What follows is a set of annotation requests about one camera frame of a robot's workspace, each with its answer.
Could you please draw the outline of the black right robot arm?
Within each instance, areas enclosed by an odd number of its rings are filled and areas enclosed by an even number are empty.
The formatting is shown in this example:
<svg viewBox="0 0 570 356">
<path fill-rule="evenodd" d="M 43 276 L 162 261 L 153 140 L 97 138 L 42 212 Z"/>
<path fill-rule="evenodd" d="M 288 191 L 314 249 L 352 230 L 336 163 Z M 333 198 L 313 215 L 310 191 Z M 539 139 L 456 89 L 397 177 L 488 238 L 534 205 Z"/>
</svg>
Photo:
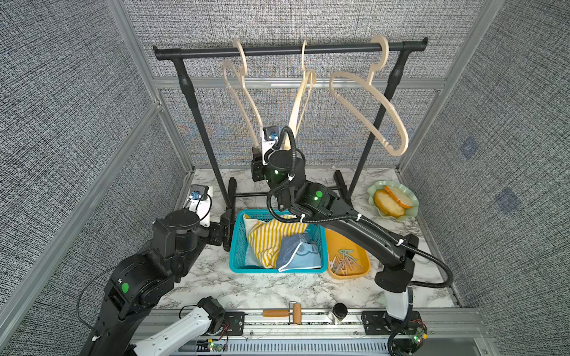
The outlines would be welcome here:
<svg viewBox="0 0 570 356">
<path fill-rule="evenodd" d="M 414 285 L 414 257 L 418 238 L 388 231 L 357 212 L 335 191 L 309 181 L 304 156 L 298 151 L 252 149 L 252 179 L 270 187 L 267 208 L 282 223 L 305 223 L 329 228 L 361 246 L 384 266 L 376 284 L 388 292 L 402 293 Z"/>
</svg>

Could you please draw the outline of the yellow striped towel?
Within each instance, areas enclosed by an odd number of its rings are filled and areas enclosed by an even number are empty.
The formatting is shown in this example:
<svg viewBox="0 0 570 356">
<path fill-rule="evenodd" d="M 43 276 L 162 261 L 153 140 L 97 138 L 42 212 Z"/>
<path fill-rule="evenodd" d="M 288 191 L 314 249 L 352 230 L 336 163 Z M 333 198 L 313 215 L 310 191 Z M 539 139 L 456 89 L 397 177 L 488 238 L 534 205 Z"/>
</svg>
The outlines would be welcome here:
<svg viewBox="0 0 570 356">
<path fill-rule="evenodd" d="M 243 223 L 248 246 L 246 248 L 246 265 L 275 269 L 284 237 L 304 233 L 307 224 L 283 223 L 275 219 L 265 222 L 251 218 L 245 214 Z"/>
</svg>

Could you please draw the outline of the white right arm base mount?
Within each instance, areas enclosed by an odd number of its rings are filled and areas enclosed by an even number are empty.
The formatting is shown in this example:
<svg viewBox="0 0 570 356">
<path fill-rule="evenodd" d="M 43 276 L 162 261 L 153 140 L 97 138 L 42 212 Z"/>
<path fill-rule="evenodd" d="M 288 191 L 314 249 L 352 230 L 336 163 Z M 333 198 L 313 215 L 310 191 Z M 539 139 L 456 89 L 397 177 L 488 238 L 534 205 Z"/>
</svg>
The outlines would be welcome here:
<svg viewBox="0 0 570 356">
<path fill-rule="evenodd" d="M 413 289 L 408 286 L 404 292 L 385 291 L 384 294 L 387 299 L 384 319 L 390 331 L 400 332 L 411 319 L 414 305 Z"/>
</svg>

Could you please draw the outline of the pink clothespin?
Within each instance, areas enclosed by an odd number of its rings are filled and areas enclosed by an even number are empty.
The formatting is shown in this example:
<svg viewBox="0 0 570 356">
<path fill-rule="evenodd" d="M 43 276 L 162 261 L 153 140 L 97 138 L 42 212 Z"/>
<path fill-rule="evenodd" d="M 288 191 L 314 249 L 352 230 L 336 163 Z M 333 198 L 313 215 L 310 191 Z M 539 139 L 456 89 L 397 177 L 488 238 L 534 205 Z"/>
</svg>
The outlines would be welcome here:
<svg viewBox="0 0 570 356">
<path fill-rule="evenodd" d="M 346 264 L 350 270 L 354 270 L 355 268 L 362 270 L 362 267 L 360 267 L 360 265 L 357 264 L 357 262 L 355 262 L 354 260 L 347 258 Z"/>
</svg>

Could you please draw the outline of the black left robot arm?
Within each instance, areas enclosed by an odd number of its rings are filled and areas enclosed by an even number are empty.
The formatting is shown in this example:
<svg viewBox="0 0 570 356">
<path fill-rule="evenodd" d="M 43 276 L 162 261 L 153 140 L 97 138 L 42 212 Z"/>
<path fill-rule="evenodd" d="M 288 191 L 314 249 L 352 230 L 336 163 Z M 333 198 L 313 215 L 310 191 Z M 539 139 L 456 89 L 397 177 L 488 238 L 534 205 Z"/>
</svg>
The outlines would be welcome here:
<svg viewBox="0 0 570 356">
<path fill-rule="evenodd" d="M 212 297 L 155 335 L 136 343 L 132 337 L 160 299 L 187 276 L 208 245 L 227 247 L 228 219 L 205 227 L 188 209 L 171 212 L 153 224 L 153 237 L 138 253 L 109 269 L 109 280 L 82 355 L 170 355 L 203 335 L 229 335 L 226 311 Z"/>
</svg>

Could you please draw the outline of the dark blue hello towel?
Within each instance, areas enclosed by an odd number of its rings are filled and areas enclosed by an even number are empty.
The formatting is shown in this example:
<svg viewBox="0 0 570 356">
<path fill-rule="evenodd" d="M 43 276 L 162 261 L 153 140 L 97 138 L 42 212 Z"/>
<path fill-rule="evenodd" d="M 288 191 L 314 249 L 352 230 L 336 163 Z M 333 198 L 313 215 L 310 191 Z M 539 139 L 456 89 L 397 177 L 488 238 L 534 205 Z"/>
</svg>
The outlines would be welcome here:
<svg viewBox="0 0 570 356">
<path fill-rule="evenodd" d="M 276 262 L 279 272 L 313 270 L 322 267 L 318 246 L 310 239 L 307 232 L 284 237 Z"/>
</svg>

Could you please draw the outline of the mint green clothespin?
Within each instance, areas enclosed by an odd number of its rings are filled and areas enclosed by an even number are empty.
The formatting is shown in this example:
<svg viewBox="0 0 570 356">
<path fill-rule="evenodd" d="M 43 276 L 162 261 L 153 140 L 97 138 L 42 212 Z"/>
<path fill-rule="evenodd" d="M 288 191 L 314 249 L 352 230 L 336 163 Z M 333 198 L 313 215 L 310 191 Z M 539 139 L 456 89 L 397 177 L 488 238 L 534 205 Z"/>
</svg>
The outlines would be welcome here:
<svg viewBox="0 0 570 356">
<path fill-rule="evenodd" d="M 350 249 L 341 249 L 338 253 L 340 253 L 340 255 L 344 256 L 345 258 L 350 258 L 350 259 L 354 259 L 352 253 L 353 250 Z"/>
</svg>

